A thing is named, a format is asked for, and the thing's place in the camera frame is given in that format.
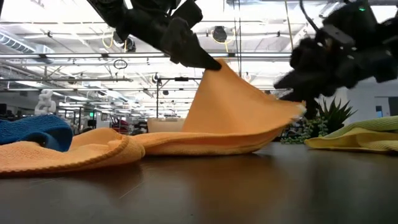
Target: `dark table surface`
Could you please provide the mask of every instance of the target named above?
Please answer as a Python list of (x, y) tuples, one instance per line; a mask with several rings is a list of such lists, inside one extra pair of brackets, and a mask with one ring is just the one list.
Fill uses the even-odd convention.
[(272, 143), (1, 179), (0, 223), (398, 223), (398, 157)]

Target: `ceiling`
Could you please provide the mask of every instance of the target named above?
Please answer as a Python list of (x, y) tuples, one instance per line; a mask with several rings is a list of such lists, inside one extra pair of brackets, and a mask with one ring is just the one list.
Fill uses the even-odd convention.
[[(297, 1), (260, 1), (245, 0), (241, 2), (240, 10), (237, 4), (233, 6), (231, 1), (197, 0), (202, 9), (203, 20), (192, 30), (197, 33), (201, 46), (207, 52), (291, 52), (292, 43), (298, 44), (305, 35), (313, 35), (314, 31), (308, 26), (300, 11)], [(327, 3), (326, 1), (310, 1), (305, 3), (307, 14), (314, 18), (317, 24), (321, 23), (319, 15), (327, 16), (339, 3)], [(287, 22), (286, 9), (288, 10), (290, 27)], [(396, 13), (395, 6), (373, 6), (373, 11), (379, 21), (392, 17)], [(227, 44), (219, 44), (210, 34), (215, 26), (224, 26), (228, 33)], [(5, 0), (0, 19), (0, 31), (18, 38), (30, 46), (44, 45), (54, 53), (118, 53), (124, 52), (123, 47), (113, 44), (113, 28), (107, 26), (102, 18), (85, 0)], [(158, 52), (150, 45), (136, 39), (136, 52)], [(5, 45), (0, 44), (2, 54), (20, 54)], [(128, 66), (125, 69), (117, 69), (114, 60), (98, 58), (81, 60), (55, 60), (51, 64), (38, 63), (33, 60), (8, 60), (13, 66), (23, 68), (24, 71), (13, 69), (3, 64), (4, 72), (17, 72), (18, 77), (44, 77), (60, 79), (68, 77), (95, 79), (95, 78), (126, 78), (125, 81), (101, 81), (101, 82), (47, 82), (42, 85), (49, 88), (84, 89), (82, 91), (58, 91), (64, 96), (85, 96), (97, 105), (105, 105), (115, 102), (117, 105), (127, 103), (130, 108), (136, 110), (138, 106), (144, 106), (141, 111), (148, 112), (155, 106), (156, 84), (155, 76), (161, 78), (192, 77), (200, 78), (202, 69), (187, 68), (176, 65), (167, 58), (124, 58)], [(250, 84), (260, 89), (272, 89), (272, 84), (290, 70), (289, 63), (284, 60), (251, 60), (243, 57), (242, 64), (232, 60), (230, 67), (238, 71), (241, 67), (243, 78)], [(173, 80), (162, 82), (164, 85), (160, 92), (162, 103), (161, 114), (176, 113), (186, 114), (189, 102), (195, 95), (195, 89), (199, 80), (189, 82), (175, 82)], [(32, 83), (26, 88), (36, 88)], [(96, 90), (89, 89), (112, 88), (114, 91), (105, 91), (101, 96)], [(186, 88), (189, 90), (173, 91), (173, 89)]]

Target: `cloth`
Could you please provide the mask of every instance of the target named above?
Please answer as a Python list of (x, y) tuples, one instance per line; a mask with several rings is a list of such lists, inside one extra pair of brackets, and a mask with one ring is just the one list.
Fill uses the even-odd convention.
[(144, 155), (249, 153), (271, 142), (305, 111), (300, 103), (264, 94), (220, 63), (220, 71), (205, 72), (182, 132), (125, 136), (109, 128), (94, 129), (75, 136), (67, 152), (15, 142), (0, 146), (0, 174), (94, 169)]
[(54, 115), (41, 115), (17, 121), (0, 120), (0, 145), (32, 141), (48, 149), (66, 152), (72, 142), (69, 125)]
[(349, 124), (322, 138), (304, 143), (316, 149), (391, 152), (398, 151), (398, 116)]

